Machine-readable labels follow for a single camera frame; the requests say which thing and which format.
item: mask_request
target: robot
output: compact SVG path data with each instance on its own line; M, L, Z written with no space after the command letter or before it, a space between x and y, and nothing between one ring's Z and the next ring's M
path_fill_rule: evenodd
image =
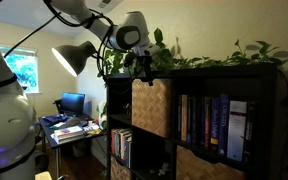
M85 6L84 0L44 2L54 14L54 8L69 14L108 48L124 51L132 49L130 59L142 59L146 75L149 75L150 59L159 51L159 47L150 43L141 12L127 13L119 25L106 25ZM35 115L16 75L0 53L0 180L34 179Z

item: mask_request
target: desk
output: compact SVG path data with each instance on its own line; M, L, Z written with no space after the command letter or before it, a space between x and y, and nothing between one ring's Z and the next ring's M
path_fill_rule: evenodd
M41 123L41 127L43 130L43 138L42 138L42 148L43 151L45 152L45 137L48 140L48 144L51 147L51 149L55 150L55 164L56 164L56 179L59 178L59 174L60 174L60 148L61 146L63 146L64 144L73 144L73 143L77 143L86 139L91 139L91 138L96 138L96 137L100 137L103 136L104 134L88 134L80 139L76 139L76 140L72 140L70 142L66 142L66 143L62 143L62 144L57 144L54 139L51 137L51 134L54 133L54 130L47 127L47 120L44 120L43 118L39 118L39 121Z

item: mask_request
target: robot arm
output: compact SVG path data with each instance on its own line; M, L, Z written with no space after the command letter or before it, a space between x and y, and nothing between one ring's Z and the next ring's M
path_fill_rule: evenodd
M111 26L104 24L98 16L85 6L85 0L44 0L56 9L70 15L74 20L94 33L99 39L107 43L109 48L118 50L134 50L136 56L152 56L159 51L159 47L152 44L148 38L148 29L143 14L139 11L129 12L124 21L113 26L111 34L107 36Z

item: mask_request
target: ceiling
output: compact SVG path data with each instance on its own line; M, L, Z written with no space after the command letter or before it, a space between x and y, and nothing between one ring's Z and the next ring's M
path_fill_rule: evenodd
M122 0L86 0L86 6L103 14L116 7ZM67 15L62 15L72 23L77 23ZM53 17L43 0L3 0L0 2L0 21L35 30ZM75 37L84 30L83 27L69 27L54 19L41 31L55 33L66 37Z

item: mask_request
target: wicker storage basket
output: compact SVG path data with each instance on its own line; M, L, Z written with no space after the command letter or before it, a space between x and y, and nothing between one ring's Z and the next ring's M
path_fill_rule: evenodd
M221 163L211 164L177 146L177 180L246 180L244 172Z
M131 171L111 157L111 180L131 180Z
M132 124L161 137L170 135L171 80L154 79L153 86L134 80Z

